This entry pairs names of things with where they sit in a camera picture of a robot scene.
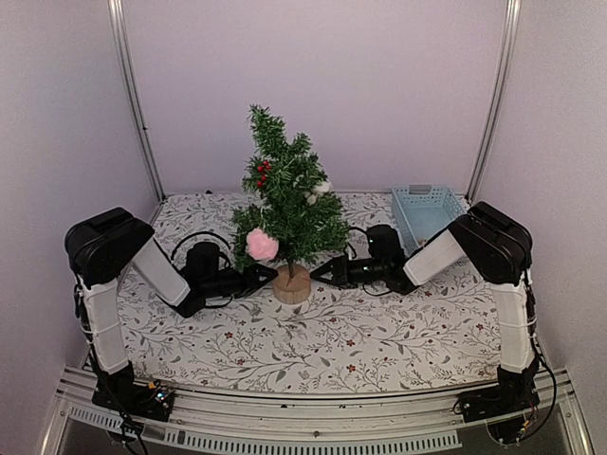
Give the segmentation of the pink pompom ornament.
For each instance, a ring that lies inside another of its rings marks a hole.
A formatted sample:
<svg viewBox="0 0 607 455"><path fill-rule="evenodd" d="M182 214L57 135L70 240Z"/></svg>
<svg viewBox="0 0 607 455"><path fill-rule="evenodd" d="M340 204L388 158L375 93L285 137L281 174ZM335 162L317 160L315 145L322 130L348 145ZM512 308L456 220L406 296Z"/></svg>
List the pink pompom ornament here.
<svg viewBox="0 0 607 455"><path fill-rule="evenodd" d="M278 254L279 242L257 227L246 237L246 251L255 261L271 261Z"/></svg>

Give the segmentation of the wooden tree stump base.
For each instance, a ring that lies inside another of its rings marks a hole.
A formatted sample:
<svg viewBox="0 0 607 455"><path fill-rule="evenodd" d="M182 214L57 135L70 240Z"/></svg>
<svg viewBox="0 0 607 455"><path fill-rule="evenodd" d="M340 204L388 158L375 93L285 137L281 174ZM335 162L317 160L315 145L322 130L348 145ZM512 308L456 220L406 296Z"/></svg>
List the wooden tree stump base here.
<svg viewBox="0 0 607 455"><path fill-rule="evenodd" d="M299 265L281 265L278 276L272 281L275 299L285 304L299 304L307 300L312 291L309 271Z"/></svg>

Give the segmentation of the small green christmas tree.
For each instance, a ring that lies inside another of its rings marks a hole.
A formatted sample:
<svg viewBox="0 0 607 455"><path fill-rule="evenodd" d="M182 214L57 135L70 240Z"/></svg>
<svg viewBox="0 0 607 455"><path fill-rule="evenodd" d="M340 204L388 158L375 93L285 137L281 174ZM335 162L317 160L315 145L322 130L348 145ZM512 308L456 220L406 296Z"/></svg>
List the small green christmas tree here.
<svg viewBox="0 0 607 455"><path fill-rule="evenodd" d="M251 195L251 202L233 210L236 267L243 270L269 262L313 264L324 253L345 249L349 226L333 189L312 206L304 199L305 191L329 180L310 137L297 133L289 138L284 118L260 104L249 107L248 121L254 152L242 188ZM267 183L258 189L257 166L264 160L270 162L271 171ZM255 228L279 242L274 260L255 261L247 254L246 237Z"/></svg>

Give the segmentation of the white cotton ornament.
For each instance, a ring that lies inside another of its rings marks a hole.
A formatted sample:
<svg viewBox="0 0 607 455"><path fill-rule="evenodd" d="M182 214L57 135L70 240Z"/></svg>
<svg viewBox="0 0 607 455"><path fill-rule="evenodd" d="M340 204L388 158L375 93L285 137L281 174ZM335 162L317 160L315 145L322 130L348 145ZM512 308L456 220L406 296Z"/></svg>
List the white cotton ornament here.
<svg viewBox="0 0 607 455"><path fill-rule="evenodd" d="M320 184L316 185L311 191L305 191L303 193L305 202L308 205L312 206L318 201L319 198L331 192L332 189L332 183L329 180L325 180Z"/></svg>

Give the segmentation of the small red berry sprig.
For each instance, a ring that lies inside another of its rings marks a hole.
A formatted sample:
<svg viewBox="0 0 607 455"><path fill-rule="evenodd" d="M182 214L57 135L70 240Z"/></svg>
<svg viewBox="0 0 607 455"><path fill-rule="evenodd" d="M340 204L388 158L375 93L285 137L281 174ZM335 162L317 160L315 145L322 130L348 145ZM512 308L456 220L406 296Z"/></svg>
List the small red berry sprig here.
<svg viewBox="0 0 607 455"><path fill-rule="evenodd" d="M268 180L268 173L271 171L271 164L268 160L260 162L257 166L257 188L261 189Z"/></svg>

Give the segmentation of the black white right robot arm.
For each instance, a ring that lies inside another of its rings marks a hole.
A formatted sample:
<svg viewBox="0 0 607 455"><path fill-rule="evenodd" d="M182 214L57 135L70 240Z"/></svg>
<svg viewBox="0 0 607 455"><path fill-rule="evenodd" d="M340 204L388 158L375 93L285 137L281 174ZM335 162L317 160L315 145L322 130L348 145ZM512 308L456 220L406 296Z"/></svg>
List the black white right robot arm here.
<svg viewBox="0 0 607 455"><path fill-rule="evenodd" d="M342 254L311 272L316 282L340 288L382 282L402 296L420 290L436 276L463 263L472 267L495 303L500 336L496 386L490 405L510 413L533 388L540 360L533 337L535 302L530 268L533 241L520 223L479 202L439 229L423 246L406 254L395 228L365 230L368 258Z"/></svg>

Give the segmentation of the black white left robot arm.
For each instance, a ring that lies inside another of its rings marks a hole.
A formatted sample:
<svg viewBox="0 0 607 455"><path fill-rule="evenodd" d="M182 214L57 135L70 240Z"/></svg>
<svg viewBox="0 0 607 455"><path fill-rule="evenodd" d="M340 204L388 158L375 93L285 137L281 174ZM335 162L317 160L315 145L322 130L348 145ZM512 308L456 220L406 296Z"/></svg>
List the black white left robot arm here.
<svg viewBox="0 0 607 455"><path fill-rule="evenodd" d="M189 238L194 244L184 265L177 267L175 255L162 249L154 228L122 207L81 221L64 237L75 277L76 313L91 346L99 387L121 411L134 410L141 401L120 322L120 290L129 273L137 273L184 319L212 308L212 300L227 305L247 297L278 276L261 264L237 270L228 241L217 233L198 231Z"/></svg>

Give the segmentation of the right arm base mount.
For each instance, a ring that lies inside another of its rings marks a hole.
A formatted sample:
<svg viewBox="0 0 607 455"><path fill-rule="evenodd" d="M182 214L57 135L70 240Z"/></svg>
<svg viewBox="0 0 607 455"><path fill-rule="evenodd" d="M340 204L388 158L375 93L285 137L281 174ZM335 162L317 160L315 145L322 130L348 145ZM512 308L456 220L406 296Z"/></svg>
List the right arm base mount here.
<svg viewBox="0 0 607 455"><path fill-rule="evenodd" d="M465 423L499 418L487 424L490 438L501 446L519 445L543 429L556 407L557 377L549 367L543 366L550 377L552 393L550 406L541 421L538 420L541 400L534 379L536 364L522 373L506 372L499 368L497 385L459 393L451 410L461 416Z"/></svg>

